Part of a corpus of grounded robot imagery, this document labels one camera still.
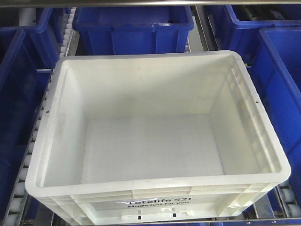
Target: metal rail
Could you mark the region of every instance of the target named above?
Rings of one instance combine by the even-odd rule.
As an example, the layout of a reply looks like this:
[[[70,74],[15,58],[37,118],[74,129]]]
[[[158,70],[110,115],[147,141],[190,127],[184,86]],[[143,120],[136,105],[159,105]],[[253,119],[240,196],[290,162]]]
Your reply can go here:
[[[218,50],[204,6],[195,6],[193,9],[204,51]]]
[[[1,0],[0,7],[110,7],[297,3],[301,3],[301,0]]]

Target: metal bar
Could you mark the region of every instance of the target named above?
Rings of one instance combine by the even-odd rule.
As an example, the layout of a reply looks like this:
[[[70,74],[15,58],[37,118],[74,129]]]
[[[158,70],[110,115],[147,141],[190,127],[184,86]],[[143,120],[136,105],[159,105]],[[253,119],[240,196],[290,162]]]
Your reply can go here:
[[[204,6],[196,6],[195,19],[204,51],[218,50]]]
[[[17,217],[16,222],[15,222],[16,225],[21,225],[22,222],[24,222],[24,219],[25,219],[25,214],[24,213],[26,213],[26,210],[29,207],[28,202],[27,202],[28,196],[29,195],[26,192],[25,195],[24,195],[24,198],[23,198],[23,203],[20,206],[20,212],[19,212],[18,217]]]
[[[1,0],[0,7],[111,7],[297,3],[301,3],[301,0]]]
[[[274,192],[275,192],[275,195],[276,195],[276,198],[277,198],[277,201],[279,203],[279,206],[284,214],[284,217],[285,218],[289,218],[290,217],[290,213],[288,211],[288,208],[287,208],[287,204],[285,202],[285,199],[281,193],[281,188],[279,185],[277,185],[275,188],[274,188]]]
[[[266,219],[246,219],[246,220],[208,220],[208,219],[195,219],[195,220],[181,220],[181,221],[166,221],[166,222],[150,222],[140,223],[140,225],[155,226],[155,225],[169,225],[172,224],[182,225],[199,224],[200,226],[281,226],[281,225],[300,225],[301,218],[266,218]],[[136,224],[124,224],[123,226],[133,226]],[[56,214],[53,214],[44,205],[39,206],[37,217],[34,222],[34,226],[69,226],[68,223],[59,218]]]
[[[67,46],[66,55],[75,56],[77,45],[79,43],[79,32],[72,30],[71,40]]]
[[[193,25],[194,28],[192,31],[189,32],[189,37],[188,37],[190,52],[191,53],[204,52],[203,44],[201,41],[200,34],[198,32],[199,29],[195,17],[193,17]]]
[[[262,198],[256,201],[253,204],[253,207],[258,219],[275,217],[267,194],[265,194]]]

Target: white plastic crate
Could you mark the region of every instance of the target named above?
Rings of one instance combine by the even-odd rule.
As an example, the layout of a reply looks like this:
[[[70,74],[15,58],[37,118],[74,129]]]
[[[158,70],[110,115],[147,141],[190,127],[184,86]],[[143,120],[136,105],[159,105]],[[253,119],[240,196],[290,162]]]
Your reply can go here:
[[[71,225],[235,216],[290,175],[234,52],[66,57],[26,189]]]

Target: blue crate rim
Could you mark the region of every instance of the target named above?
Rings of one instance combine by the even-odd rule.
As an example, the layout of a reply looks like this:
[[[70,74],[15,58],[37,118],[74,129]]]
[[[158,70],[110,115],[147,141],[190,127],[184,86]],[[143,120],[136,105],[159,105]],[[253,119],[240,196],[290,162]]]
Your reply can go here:
[[[181,23],[181,24],[169,24],[169,23],[149,23],[149,24],[136,24],[136,25],[129,25],[129,24],[120,24],[117,26],[112,25],[103,25],[102,28],[99,28],[98,24],[89,24],[89,23],[79,23],[79,15],[81,13],[82,8],[77,8],[74,19],[73,19],[73,28],[76,31],[79,32],[88,32],[88,31],[128,31],[131,29],[131,31],[152,31],[155,32],[157,30],[167,30],[172,29],[174,30],[175,27],[178,27],[179,29],[185,28],[191,31],[193,29],[193,19],[192,19],[192,12],[190,9],[190,6],[182,6],[185,9],[186,18],[188,20],[187,23]]]
[[[28,32],[41,33],[46,30],[50,15],[52,13],[52,8],[43,8],[40,21],[35,26],[25,26],[23,27]]]
[[[264,26],[273,26],[277,24],[279,26],[300,26],[301,20],[261,20],[261,21],[240,21],[237,19],[233,7],[231,5],[224,5],[224,10],[231,19],[231,21],[237,26],[237,28],[261,28]]]
[[[294,102],[298,110],[301,112],[301,91],[295,84],[291,74],[289,73],[288,69],[286,68],[282,58],[278,54],[274,45],[271,44],[271,40],[267,35],[269,31],[300,31],[301,27],[278,27],[278,28],[263,28],[259,30],[259,38],[261,40],[262,45],[267,50],[268,55],[270,56],[274,66],[279,70],[279,75],[281,79],[285,83],[285,85],[289,88],[290,95],[292,96]]]
[[[9,45],[3,60],[0,63],[0,91],[3,88],[5,80],[8,76],[8,71],[14,63],[14,60],[17,56],[17,53],[22,46],[23,39],[25,37],[25,31],[21,27],[0,27],[0,32],[16,32],[11,41],[12,43],[16,43],[15,46]]]

